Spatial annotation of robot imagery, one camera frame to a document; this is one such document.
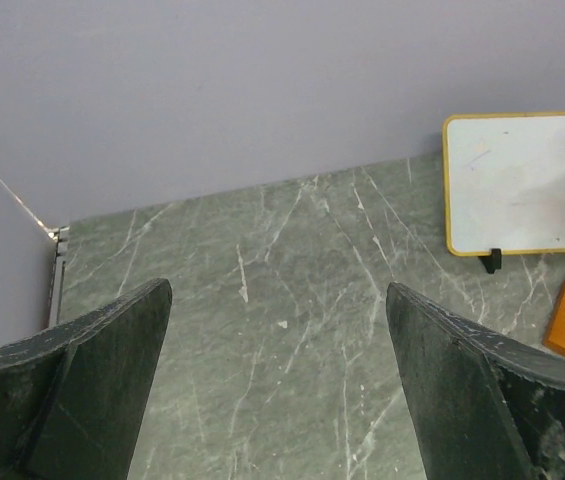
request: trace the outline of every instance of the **gray marble countertop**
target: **gray marble countertop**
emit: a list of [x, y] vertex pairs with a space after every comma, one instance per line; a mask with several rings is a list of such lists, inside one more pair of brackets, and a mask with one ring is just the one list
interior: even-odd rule
[[62, 317], [174, 296], [130, 479], [424, 479], [389, 337], [399, 281], [539, 347], [565, 255], [448, 253], [439, 155], [71, 226]]

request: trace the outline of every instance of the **marble table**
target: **marble table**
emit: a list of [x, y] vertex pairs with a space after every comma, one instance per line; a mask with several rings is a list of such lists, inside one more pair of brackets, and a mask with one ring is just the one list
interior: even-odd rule
[[129, 478], [424, 479], [389, 282], [539, 347], [565, 279], [564, 254], [450, 255], [442, 182], [430, 155], [71, 225], [63, 321], [173, 286]]

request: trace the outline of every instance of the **black clip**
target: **black clip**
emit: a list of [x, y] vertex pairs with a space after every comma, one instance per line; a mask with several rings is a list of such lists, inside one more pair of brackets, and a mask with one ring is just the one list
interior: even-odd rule
[[484, 268], [486, 268], [486, 272], [489, 274], [493, 274], [496, 270], [502, 268], [502, 250], [499, 248], [492, 248], [490, 255], [481, 256], [479, 258]]

